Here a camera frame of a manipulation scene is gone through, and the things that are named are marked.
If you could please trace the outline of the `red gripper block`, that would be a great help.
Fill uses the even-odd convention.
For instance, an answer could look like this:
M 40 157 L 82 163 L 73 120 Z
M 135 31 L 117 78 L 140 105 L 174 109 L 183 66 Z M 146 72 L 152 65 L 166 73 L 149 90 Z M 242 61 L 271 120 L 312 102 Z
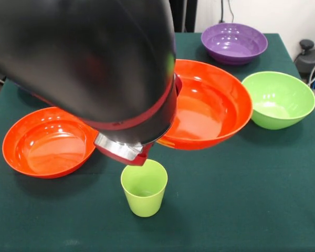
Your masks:
M 156 140 L 171 127 L 182 82 L 173 76 L 173 86 L 158 111 L 144 122 L 124 130 L 98 133 L 94 144 L 104 155 L 126 165 L 143 165 Z

